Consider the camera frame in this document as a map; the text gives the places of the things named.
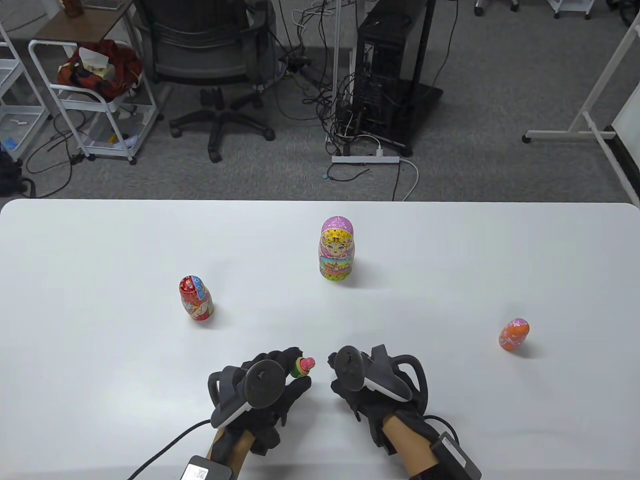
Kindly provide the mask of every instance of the hand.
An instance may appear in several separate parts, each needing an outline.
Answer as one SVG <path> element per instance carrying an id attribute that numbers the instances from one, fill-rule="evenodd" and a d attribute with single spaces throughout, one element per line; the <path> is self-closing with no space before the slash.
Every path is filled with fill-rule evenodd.
<path id="1" fill-rule="evenodd" d="M 261 353 L 253 360 L 243 363 L 242 372 L 246 372 L 261 360 L 274 360 L 288 374 L 293 369 L 298 357 L 301 356 L 303 356 L 302 350 L 297 347 L 287 348 L 284 351 L 274 350 L 269 353 Z M 239 383 L 242 378 L 242 374 L 238 378 L 234 378 L 234 383 Z M 225 434 L 220 438 L 221 441 L 214 444 L 212 460 L 215 456 L 220 460 L 219 463 L 224 463 L 233 449 L 235 441 L 245 431 L 249 431 L 255 437 L 251 446 L 252 453 L 265 455 L 269 449 L 276 447 L 280 443 L 280 435 L 275 429 L 276 423 L 280 420 L 282 426 L 285 426 L 289 409 L 309 387 L 311 387 L 311 377 L 296 378 L 285 387 L 280 398 L 271 406 L 260 410 L 254 408 L 240 415 L 225 427 Z"/>
<path id="2" fill-rule="evenodd" d="M 328 363 L 334 368 L 336 352 L 329 356 Z M 386 395 L 369 390 L 363 387 L 357 392 L 346 389 L 338 379 L 331 383 L 331 389 L 340 395 L 353 410 L 356 419 L 360 422 L 360 415 L 364 415 L 369 420 L 371 438 L 378 447 L 384 447 L 390 454 L 396 453 L 395 447 L 384 434 L 383 422 L 391 415 L 407 425 L 411 430 L 428 439 L 431 443 L 438 439 L 439 435 L 435 428 L 427 424 L 422 414 L 419 413 L 420 392 L 415 388 L 413 381 L 405 372 L 397 366 L 393 366 L 394 374 L 403 380 L 412 392 L 412 399 L 408 402 L 400 402 L 387 397 Z"/>

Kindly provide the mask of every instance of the stand leg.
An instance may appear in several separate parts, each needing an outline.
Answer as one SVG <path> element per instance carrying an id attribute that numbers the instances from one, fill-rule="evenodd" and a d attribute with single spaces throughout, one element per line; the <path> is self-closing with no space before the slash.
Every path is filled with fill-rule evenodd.
<path id="1" fill-rule="evenodd" d="M 640 13 L 636 16 L 636 19 L 633 21 L 633 23 L 631 23 L 629 30 L 627 30 L 627 33 L 625 33 L 625 36 L 622 38 L 622 41 L 618 45 L 616 51 L 613 52 L 613 55 L 611 56 L 611 59 L 609 60 L 607 66 L 604 67 L 604 70 L 602 71 L 600 78 L 598 78 L 596 85 L 593 86 L 591 93 L 582 104 L 582 107 L 580 107 L 578 114 L 573 119 L 571 126 L 569 126 L 570 132 L 576 132 L 578 130 L 579 122 L 583 121 L 584 119 L 582 114 L 591 110 L 595 102 L 598 100 L 600 94 L 602 93 L 602 90 L 604 90 L 605 86 L 611 79 L 611 76 L 616 71 L 616 68 L 618 68 L 618 65 L 633 44 L 634 39 L 637 37 L 636 26 L 638 24 L 640 24 Z"/>

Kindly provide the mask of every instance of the orange matryoshka doll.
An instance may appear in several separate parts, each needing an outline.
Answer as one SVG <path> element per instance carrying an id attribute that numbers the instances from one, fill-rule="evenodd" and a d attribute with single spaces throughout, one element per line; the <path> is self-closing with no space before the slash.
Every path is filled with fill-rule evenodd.
<path id="1" fill-rule="evenodd" d="M 511 320 L 507 326 L 504 327 L 500 337 L 498 338 L 498 343 L 505 350 L 515 350 L 522 345 L 522 342 L 527 338 L 528 333 L 529 324 L 522 318 L 516 318 L 515 320 Z"/>

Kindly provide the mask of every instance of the floor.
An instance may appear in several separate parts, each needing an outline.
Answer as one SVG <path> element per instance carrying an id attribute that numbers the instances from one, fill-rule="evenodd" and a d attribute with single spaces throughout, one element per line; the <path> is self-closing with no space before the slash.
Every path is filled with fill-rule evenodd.
<path id="1" fill-rule="evenodd" d="M 308 0 L 282 0 L 291 28 L 290 10 Z M 625 27 L 615 12 L 598 0 L 587 21 L 579 14 L 558 20 L 545 0 L 523 0 L 520 11 L 495 0 L 476 18 L 472 1 L 460 0 L 451 54 L 438 86 L 444 96 L 414 142 L 412 160 L 420 182 L 409 200 L 500 202 L 626 202 L 620 184 L 597 144 L 540 143 L 524 145 L 527 129 L 563 129 L 586 98 Z M 343 41 L 352 41 L 353 7 L 345 7 Z M 446 52 L 456 2 L 436 6 L 423 82 L 430 83 Z M 325 22 L 333 32 L 333 18 Z M 286 34 L 279 21 L 278 36 Z M 315 28 L 305 33 L 319 47 Z M 640 81 L 629 53 L 593 111 L 605 126 L 615 117 Z M 164 109 L 173 118 L 198 108 L 197 88 L 174 88 Z M 69 185 L 54 198 L 189 198 L 268 200 L 390 200 L 397 168 L 374 166 L 348 183 L 323 179 L 330 164 L 324 132 L 317 122 L 285 119 L 282 109 L 304 118 L 312 110 L 291 80 L 265 96 L 262 117 L 277 138 L 266 142 L 252 133 L 233 130 L 225 137 L 223 162 L 212 164 L 206 153 L 206 126 L 169 135 L 160 122 L 139 154 L 136 166 L 98 159 L 73 169 Z M 374 151 L 364 143 L 361 151 Z M 30 168 L 39 170 L 65 158 L 64 149 L 38 153 Z M 340 166 L 332 175 L 350 176 L 359 167 Z M 62 185 L 68 167 L 33 175 L 38 194 Z M 398 194 L 410 189 L 413 169 L 402 168 Z M 0 206 L 7 199 L 0 199 Z"/>

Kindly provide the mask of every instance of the pink matryoshka doll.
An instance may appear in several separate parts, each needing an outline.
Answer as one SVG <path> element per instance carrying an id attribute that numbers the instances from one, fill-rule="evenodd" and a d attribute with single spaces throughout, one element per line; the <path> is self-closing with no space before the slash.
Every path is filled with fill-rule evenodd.
<path id="1" fill-rule="evenodd" d="M 351 273 L 353 265 L 353 226 L 345 217 L 331 217 L 322 226 L 318 257 L 323 277 L 338 282 Z"/>

